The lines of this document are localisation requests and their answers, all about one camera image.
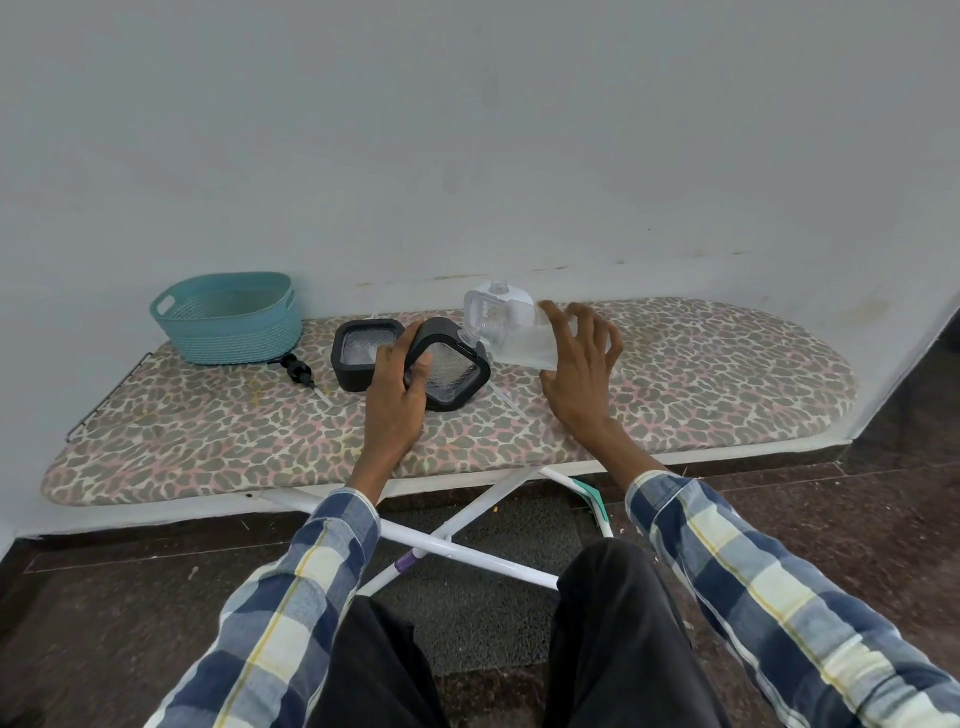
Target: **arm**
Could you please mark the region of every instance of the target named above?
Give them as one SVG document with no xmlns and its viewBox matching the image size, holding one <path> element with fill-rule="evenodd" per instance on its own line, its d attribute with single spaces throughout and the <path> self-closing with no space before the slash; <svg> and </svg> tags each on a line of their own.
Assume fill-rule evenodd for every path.
<svg viewBox="0 0 960 728">
<path fill-rule="evenodd" d="M 333 491 L 278 561 L 228 599 L 220 633 L 147 722 L 147 728 L 301 728 L 326 679 L 337 628 L 380 537 L 373 504 L 417 442 L 430 360 L 409 391 L 403 366 L 420 324 L 377 352 L 364 448 L 346 488 Z"/>
<path fill-rule="evenodd" d="M 541 306 L 559 355 L 557 373 L 541 375 L 551 408 L 627 493 L 631 520 L 780 719 L 960 726 L 960 685 L 889 621 L 740 519 L 706 483 L 670 473 L 610 417 L 610 371 L 622 350 L 616 329 L 585 306 L 565 315 Z"/>
</svg>

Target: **white metal frame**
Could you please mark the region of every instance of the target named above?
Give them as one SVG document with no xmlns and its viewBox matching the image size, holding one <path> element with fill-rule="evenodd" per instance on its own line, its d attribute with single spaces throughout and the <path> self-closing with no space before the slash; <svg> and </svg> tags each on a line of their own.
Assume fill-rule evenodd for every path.
<svg viewBox="0 0 960 728">
<path fill-rule="evenodd" d="M 420 559 L 428 553 L 434 553 L 438 556 L 444 556 L 454 561 L 494 573 L 512 576 L 514 579 L 526 581 L 531 584 L 546 587 L 547 589 L 557 589 L 557 577 L 525 567 L 522 564 L 515 564 L 512 561 L 501 559 L 497 556 L 491 556 L 489 553 L 477 551 L 474 548 L 460 546 L 452 542 L 453 536 L 466 528 L 468 525 L 480 518 L 481 515 L 493 508 L 497 503 L 507 497 L 510 493 L 522 486 L 528 480 L 535 477 L 546 477 L 556 483 L 560 483 L 565 488 L 582 496 L 590 505 L 593 517 L 600 527 L 600 532 L 604 538 L 613 538 L 613 532 L 607 519 L 604 518 L 600 504 L 575 480 L 561 475 L 552 468 L 523 468 L 512 471 L 502 480 L 494 483 L 473 503 L 458 511 L 453 518 L 441 525 L 431 534 L 421 533 L 413 528 L 407 528 L 399 523 L 381 520 L 381 536 L 389 541 L 397 542 L 409 546 L 410 550 L 403 556 L 393 562 L 389 567 L 375 576 L 371 581 L 361 589 L 358 594 L 370 596 L 376 594 L 387 584 L 392 582 L 402 573 L 411 569 Z M 277 503 L 278 505 L 291 508 L 304 513 L 313 513 L 321 502 L 321 498 L 311 496 L 295 488 L 284 488 L 282 490 L 268 491 L 261 494 L 266 500 Z"/>
</svg>

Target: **person's left hand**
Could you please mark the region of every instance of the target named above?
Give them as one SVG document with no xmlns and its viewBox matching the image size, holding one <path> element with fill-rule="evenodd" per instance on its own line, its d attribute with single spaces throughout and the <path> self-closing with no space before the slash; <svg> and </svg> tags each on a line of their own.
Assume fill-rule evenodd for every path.
<svg viewBox="0 0 960 728">
<path fill-rule="evenodd" d="M 420 320 L 411 324 L 393 345 L 376 351 L 373 384 L 367 390 L 363 453 L 349 483 L 349 487 L 374 503 L 380 498 L 390 473 L 416 444 L 423 430 L 430 354 L 421 356 L 414 365 L 409 389 L 403 382 L 407 353 L 422 323 Z"/>
</svg>

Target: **purple plastic part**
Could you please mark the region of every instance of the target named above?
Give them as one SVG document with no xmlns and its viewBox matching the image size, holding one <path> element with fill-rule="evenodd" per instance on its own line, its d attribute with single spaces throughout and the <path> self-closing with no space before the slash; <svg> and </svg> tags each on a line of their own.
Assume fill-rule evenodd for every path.
<svg viewBox="0 0 960 728">
<path fill-rule="evenodd" d="M 408 571 L 411 567 L 413 567 L 413 565 L 416 564 L 419 560 L 420 559 L 417 558 L 417 556 L 414 554 L 412 550 L 407 551 L 405 554 L 400 556 L 400 558 L 398 558 L 394 562 L 394 569 L 396 569 L 400 573 L 404 573 L 405 571 Z"/>
</svg>

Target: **shirt cuff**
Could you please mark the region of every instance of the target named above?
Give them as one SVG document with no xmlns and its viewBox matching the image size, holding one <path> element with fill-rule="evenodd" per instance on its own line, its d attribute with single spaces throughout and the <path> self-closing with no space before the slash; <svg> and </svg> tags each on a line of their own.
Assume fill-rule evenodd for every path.
<svg viewBox="0 0 960 728">
<path fill-rule="evenodd" d="M 370 562 L 376 542 L 380 540 L 380 515 L 369 498 L 352 488 L 338 488 L 321 501 L 308 522 L 317 519 L 346 523 L 363 548 L 364 561 Z"/>
<path fill-rule="evenodd" d="M 627 491 L 627 511 L 649 536 L 657 514 L 693 480 L 670 471 L 647 471 Z"/>
</svg>

